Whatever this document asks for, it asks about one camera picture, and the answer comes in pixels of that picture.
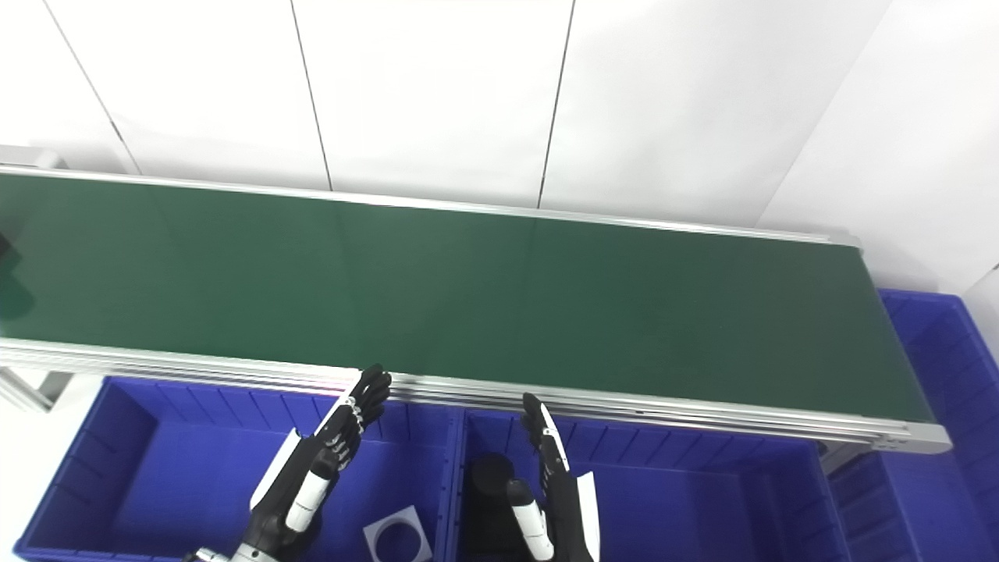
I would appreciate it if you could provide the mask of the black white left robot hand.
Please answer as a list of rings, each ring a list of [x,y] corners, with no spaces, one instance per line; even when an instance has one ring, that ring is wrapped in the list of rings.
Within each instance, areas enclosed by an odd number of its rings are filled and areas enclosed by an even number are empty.
[[[310,542],[340,473],[356,457],[364,431],[384,413],[392,377],[379,364],[361,371],[310,435],[286,434],[254,489],[236,561],[293,561]]]

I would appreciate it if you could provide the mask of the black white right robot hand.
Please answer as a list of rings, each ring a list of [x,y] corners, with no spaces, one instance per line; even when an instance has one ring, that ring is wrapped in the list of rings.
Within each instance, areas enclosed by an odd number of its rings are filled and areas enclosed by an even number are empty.
[[[527,481],[511,478],[504,485],[511,513],[531,561],[599,561],[602,551],[595,474],[579,476],[559,429],[545,403],[522,394],[521,424],[539,456],[540,503]]]

